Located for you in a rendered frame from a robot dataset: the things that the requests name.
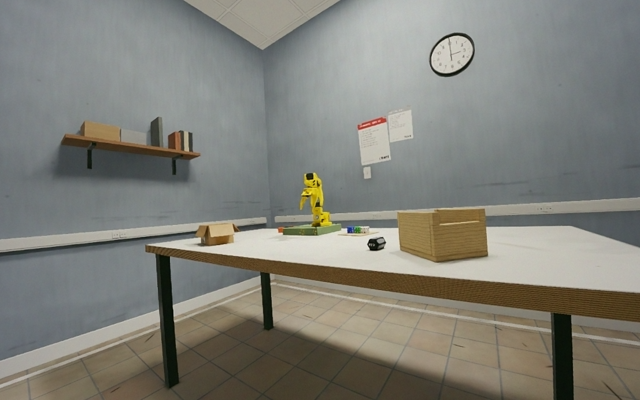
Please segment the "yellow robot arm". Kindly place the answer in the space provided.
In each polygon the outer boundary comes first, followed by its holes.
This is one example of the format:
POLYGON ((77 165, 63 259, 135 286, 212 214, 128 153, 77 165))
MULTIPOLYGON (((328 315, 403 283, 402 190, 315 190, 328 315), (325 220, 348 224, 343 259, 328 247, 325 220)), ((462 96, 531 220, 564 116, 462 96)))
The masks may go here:
POLYGON ((315 208, 314 210, 312 210, 313 220, 314 220, 314 223, 312 223, 312 227, 329 226, 330 224, 332 224, 332 221, 328 221, 329 213, 323 213, 322 211, 323 209, 321 208, 324 201, 323 192, 321 189, 321 180, 317 177, 315 173, 307 173, 307 174, 304 174, 304 183, 308 187, 317 187, 317 189, 319 189, 320 202, 316 202, 315 208))

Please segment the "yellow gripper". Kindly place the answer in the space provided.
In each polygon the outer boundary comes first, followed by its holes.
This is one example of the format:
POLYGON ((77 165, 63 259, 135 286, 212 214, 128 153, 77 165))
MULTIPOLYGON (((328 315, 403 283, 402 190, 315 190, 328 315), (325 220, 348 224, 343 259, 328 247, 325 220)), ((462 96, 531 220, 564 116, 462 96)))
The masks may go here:
POLYGON ((313 207, 312 207, 312 210, 314 210, 316 202, 317 202, 317 199, 319 198, 319 189, 317 189, 317 187, 304 188, 304 191, 302 192, 300 210, 302 210, 302 205, 304 204, 305 200, 308 199, 310 196, 313 196, 313 207))

